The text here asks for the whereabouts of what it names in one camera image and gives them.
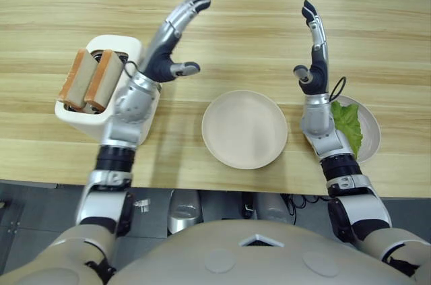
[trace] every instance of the toast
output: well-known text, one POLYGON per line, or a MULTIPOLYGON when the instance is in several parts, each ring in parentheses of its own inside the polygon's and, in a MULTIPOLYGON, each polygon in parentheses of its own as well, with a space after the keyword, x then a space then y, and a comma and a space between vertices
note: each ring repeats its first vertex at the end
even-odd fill
POLYGON ((87 49, 79 49, 57 100, 82 111, 86 105, 84 97, 97 66, 98 62, 87 49))
POLYGON ((118 55, 111 50, 103 51, 102 58, 84 96, 85 102, 91 104, 99 112, 103 112, 108 106, 122 70, 123 62, 118 55))

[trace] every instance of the floor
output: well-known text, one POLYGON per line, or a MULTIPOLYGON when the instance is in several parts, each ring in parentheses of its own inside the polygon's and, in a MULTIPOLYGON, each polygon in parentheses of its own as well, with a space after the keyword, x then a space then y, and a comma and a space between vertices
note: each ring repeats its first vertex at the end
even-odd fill
MULTIPOLYGON (((59 185, 56 189, 0 183, 0 274, 35 258, 64 230, 73 226, 81 187, 59 185)), ((169 189, 132 189, 136 199, 151 199, 150 211, 136 208, 131 232, 117 241, 113 264, 117 269, 141 257, 166 238, 169 189)), ((241 218, 240 193, 201 192, 205 221, 241 218)), ((431 199, 385 199, 393 226, 407 229, 431 241, 431 199)), ((331 239, 326 203, 307 204, 298 210, 297 225, 331 239)))

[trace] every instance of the cable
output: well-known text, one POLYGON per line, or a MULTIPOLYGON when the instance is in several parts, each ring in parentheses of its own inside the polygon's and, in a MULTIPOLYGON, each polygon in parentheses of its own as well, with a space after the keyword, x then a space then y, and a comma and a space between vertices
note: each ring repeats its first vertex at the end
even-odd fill
POLYGON ((288 208, 288 212, 290 216, 293 216, 293 225, 296 224, 296 219, 298 217, 297 211, 298 209, 303 209, 306 207, 307 203, 314 204, 318 201, 325 201, 328 202, 330 198, 325 198, 323 196, 313 195, 313 199, 308 199, 305 195, 298 195, 301 196, 302 202, 300 205, 295 203, 294 201, 294 194, 282 194, 281 198, 284 200, 284 203, 286 204, 286 207, 288 208))
POLYGON ((123 71, 126 73, 127 76, 129 76, 129 78, 132 78, 132 75, 130 75, 130 73, 126 69, 127 64, 133 64, 133 66, 135 66, 136 71, 137 71, 137 65, 134 61, 126 61, 124 66, 123 66, 123 71))
POLYGON ((331 92, 331 95, 330 95, 330 97, 329 97, 329 102, 335 101, 335 100, 338 98, 338 96, 339 96, 339 95, 341 94, 341 92, 344 90, 344 86, 345 86, 346 82, 347 82, 347 78, 346 78, 346 76, 343 76, 342 78, 340 78, 340 79, 339 79, 339 81, 336 83, 336 85, 335 85, 334 89, 333 89, 333 90, 332 90, 332 92, 331 92), (334 96, 334 93, 335 93, 335 91, 337 90, 338 85, 339 85, 341 82, 343 82, 343 84, 341 85, 341 87, 340 87, 340 89, 339 89, 338 93, 334 96))

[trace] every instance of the green lettuce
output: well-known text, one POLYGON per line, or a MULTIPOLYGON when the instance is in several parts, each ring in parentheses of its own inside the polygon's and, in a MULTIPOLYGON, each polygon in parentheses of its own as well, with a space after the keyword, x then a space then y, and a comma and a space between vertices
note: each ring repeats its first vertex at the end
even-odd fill
POLYGON ((361 125, 358 120, 357 104, 342 106, 338 101, 331 104, 332 114, 334 116, 335 128, 340 130, 347 137, 350 147, 358 158, 359 148, 362 144, 361 125))

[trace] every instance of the plate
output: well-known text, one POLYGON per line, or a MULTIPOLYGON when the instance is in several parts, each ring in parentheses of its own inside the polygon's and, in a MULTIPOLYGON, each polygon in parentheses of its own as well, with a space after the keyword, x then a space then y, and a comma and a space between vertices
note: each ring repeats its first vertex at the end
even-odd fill
POLYGON ((288 125, 270 98, 252 91, 232 91, 208 106, 202 119, 202 136, 220 162, 255 169, 281 154, 288 140, 288 125))
POLYGON ((380 140, 382 138, 380 126, 378 125, 378 122, 374 115, 372 115, 371 111, 357 100, 340 95, 337 98, 337 101, 342 106, 351 104, 357 104, 359 106, 358 120, 359 124, 361 124, 363 138, 358 152, 358 162, 365 162, 366 160, 370 159, 380 147, 380 140))

